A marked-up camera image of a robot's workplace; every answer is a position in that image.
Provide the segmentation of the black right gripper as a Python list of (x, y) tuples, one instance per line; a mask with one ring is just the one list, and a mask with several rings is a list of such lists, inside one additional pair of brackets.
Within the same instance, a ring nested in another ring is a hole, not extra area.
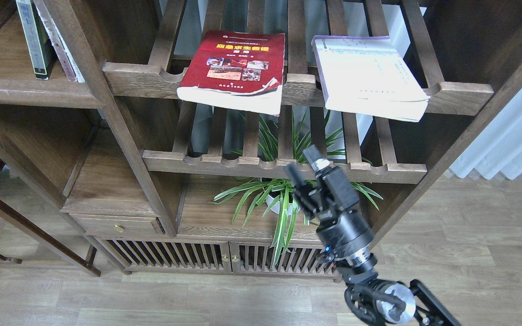
[(315, 171), (316, 187), (307, 184), (295, 163), (285, 167), (294, 187), (294, 199), (310, 218), (319, 220), (316, 233), (324, 250), (321, 265), (331, 264), (343, 277), (376, 277), (377, 258), (369, 250), (374, 234), (365, 219), (353, 210), (360, 198), (342, 169), (321, 156), (316, 146), (303, 150)]

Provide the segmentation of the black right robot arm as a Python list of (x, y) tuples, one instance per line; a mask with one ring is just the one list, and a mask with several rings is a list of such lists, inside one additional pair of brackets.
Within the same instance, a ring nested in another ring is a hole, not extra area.
[(303, 212), (319, 220), (316, 233), (324, 251), (318, 260), (333, 263), (340, 273), (346, 283), (344, 299), (349, 310), (369, 326), (406, 324), (412, 319), (421, 326), (458, 326), (458, 320), (419, 280), (405, 285), (379, 278), (377, 258), (368, 248), (373, 231), (353, 208), (360, 202), (356, 189), (317, 147), (310, 146), (303, 154), (315, 172), (316, 185), (307, 183), (295, 163), (286, 167), (286, 173)]

